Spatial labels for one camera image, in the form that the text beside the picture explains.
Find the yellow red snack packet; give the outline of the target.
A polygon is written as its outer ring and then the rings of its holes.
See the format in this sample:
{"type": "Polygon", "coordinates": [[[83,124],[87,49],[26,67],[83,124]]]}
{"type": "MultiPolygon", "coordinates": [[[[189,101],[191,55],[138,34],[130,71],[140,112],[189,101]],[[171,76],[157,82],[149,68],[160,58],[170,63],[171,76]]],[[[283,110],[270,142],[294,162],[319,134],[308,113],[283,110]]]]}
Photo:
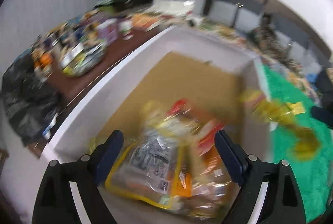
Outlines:
{"type": "Polygon", "coordinates": [[[320,149],[321,143],[311,128],[300,125],[295,115],[286,105],[269,100],[260,90],[245,90],[240,101],[247,107],[256,119],[263,122],[276,122],[291,133],[296,143],[291,147],[291,153],[299,161],[313,159],[320,149]]]}

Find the clear gold pastry bag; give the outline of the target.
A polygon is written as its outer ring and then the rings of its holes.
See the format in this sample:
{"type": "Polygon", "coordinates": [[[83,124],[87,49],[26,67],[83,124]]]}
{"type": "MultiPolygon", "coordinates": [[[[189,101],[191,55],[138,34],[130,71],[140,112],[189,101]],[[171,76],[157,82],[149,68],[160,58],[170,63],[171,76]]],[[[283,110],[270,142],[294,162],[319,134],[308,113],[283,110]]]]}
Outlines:
{"type": "Polygon", "coordinates": [[[200,220],[219,216],[230,204],[232,180],[219,156],[190,160],[191,196],[179,198],[177,213],[200,220]]]}

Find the clear orange snack pouch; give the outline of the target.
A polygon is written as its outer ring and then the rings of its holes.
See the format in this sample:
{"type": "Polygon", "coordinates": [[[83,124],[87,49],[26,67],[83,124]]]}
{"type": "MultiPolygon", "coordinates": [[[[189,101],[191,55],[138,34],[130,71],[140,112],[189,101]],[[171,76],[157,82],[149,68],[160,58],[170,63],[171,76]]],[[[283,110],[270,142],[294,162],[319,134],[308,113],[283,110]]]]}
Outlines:
{"type": "Polygon", "coordinates": [[[182,171],[185,163],[185,148],[178,140],[145,135],[120,154],[104,186],[112,194],[179,211],[191,197],[191,176],[182,171]]]}

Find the red fish snack packet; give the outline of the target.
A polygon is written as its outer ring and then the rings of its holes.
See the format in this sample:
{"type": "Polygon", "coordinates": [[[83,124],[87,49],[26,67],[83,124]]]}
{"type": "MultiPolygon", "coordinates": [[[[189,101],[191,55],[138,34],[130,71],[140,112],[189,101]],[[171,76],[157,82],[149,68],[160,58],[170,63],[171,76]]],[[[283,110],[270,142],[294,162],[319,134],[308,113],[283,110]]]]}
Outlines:
{"type": "Polygon", "coordinates": [[[199,156],[214,146],[215,134],[225,126],[211,113],[184,98],[176,101],[167,114],[180,119],[190,128],[190,141],[194,142],[199,156]]]}

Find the green brocade bedspread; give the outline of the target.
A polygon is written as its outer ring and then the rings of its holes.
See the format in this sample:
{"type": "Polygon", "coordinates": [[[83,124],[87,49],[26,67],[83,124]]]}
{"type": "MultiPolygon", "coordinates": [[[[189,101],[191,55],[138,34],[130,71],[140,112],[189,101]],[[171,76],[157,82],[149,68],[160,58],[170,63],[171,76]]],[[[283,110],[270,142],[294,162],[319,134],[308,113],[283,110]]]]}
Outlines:
{"type": "Polygon", "coordinates": [[[263,66],[272,101],[280,104],[301,103],[305,112],[294,116],[297,128],[308,132],[295,131],[278,125],[270,134],[271,157],[275,163],[287,160],[296,177],[304,203],[307,222],[326,210],[330,187],[327,185],[329,165],[332,160],[331,130],[322,122],[313,119],[309,113],[314,102],[301,90],[268,66],[263,66]]]}

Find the black clothes pile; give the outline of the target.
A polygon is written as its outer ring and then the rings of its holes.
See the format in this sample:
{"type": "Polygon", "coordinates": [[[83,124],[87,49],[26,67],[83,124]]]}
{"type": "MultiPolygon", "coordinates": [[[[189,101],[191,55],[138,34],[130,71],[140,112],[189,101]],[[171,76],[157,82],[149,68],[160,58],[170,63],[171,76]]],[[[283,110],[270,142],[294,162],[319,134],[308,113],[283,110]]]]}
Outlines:
{"type": "Polygon", "coordinates": [[[332,68],[323,68],[318,74],[315,86],[321,94],[321,107],[313,106],[311,116],[332,129],[332,68]]]}

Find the black garbage bag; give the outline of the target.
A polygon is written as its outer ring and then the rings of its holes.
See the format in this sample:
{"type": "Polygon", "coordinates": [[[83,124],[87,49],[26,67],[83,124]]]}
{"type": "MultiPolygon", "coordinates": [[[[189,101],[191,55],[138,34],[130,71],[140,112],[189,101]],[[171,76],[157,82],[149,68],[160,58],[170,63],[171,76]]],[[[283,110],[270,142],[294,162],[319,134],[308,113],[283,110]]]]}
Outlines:
{"type": "Polygon", "coordinates": [[[60,111],[61,94],[35,75],[29,54],[17,57],[3,74],[1,97],[9,124],[24,146],[38,141],[60,111]]]}

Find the clutter on side table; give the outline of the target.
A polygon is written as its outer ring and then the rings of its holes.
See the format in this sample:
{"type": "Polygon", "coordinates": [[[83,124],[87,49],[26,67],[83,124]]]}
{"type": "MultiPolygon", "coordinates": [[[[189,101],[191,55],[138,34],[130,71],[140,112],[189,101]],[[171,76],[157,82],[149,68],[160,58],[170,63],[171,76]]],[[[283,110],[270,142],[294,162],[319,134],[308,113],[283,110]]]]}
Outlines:
{"type": "Polygon", "coordinates": [[[107,47],[118,38],[129,40],[134,29],[147,32],[159,23],[157,16],[141,12],[111,16],[100,10],[88,11],[37,37],[30,48],[34,73],[43,81],[57,66],[67,76],[82,76],[103,59],[107,47]]]}

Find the floral patterned blanket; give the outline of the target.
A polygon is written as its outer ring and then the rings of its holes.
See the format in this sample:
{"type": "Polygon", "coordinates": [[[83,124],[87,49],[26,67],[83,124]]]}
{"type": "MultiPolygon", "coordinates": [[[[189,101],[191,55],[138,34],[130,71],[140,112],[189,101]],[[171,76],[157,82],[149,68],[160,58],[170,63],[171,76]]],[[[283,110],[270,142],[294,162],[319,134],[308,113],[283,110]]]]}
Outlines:
{"type": "Polygon", "coordinates": [[[288,50],[279,43],[271,27],[271,14],[264,13],[259,26],[250,31],[248,37],[263,54],[275,59],[295,74],[301,75],[301,65],[289,57],[288,50]]]}

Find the white cardboard box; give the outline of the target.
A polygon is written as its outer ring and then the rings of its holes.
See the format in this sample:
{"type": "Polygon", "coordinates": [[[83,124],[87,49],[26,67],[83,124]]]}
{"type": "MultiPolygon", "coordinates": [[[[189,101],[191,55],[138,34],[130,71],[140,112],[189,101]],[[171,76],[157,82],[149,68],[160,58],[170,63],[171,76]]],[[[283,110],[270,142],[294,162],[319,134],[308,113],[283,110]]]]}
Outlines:
{"type": "MultiPolygon", "coordinates": [[[[232,139],[260,160],[269,156],[269,126],[255,122],[239,103],[240,93],[258,89],[269,95],[260,58],[236,46],[179,27],[170,27],[129,54],[108,72],[61,124],[43,156],[59,163],[77,161],[89,139],[120,130],[139,133],[140,108],[150,100],[167,107],[181,98],[233,125],[232,139]]],[[[75,182],[70,182],[81,223],[91,223],[75,182]]],[[[116,223],[193,223],[148,203],[98,190],[116,223]]]]}

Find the white bag on bed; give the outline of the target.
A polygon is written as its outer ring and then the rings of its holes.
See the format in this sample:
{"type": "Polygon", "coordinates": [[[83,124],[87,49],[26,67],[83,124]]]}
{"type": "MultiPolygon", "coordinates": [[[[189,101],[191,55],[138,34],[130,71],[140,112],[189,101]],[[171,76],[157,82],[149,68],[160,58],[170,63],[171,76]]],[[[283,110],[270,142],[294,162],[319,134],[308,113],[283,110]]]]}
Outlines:
{"type": "Polygon", "coordinates": [[[153,0],[148,12],[162,15],[186,16],[193,12],[195,1],[153,0]]]}

